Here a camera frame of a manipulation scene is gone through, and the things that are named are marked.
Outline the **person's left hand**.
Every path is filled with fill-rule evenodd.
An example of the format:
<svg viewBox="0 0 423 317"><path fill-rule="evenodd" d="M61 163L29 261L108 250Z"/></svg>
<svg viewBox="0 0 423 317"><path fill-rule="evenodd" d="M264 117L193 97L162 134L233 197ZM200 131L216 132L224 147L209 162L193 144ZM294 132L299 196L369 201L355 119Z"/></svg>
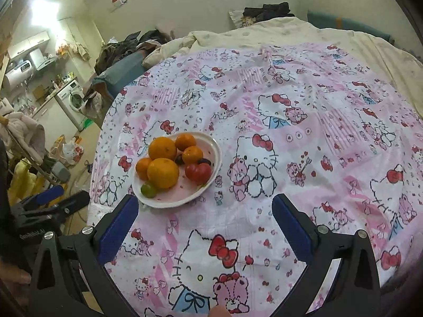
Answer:
<svg viewBox="0 0 423 317"><path fill-rule="evenodd" d="M12 291L16 288L28 286L31 283L31 275L19 267L5 263L1 260L0 277L4 285Z"/></svg>

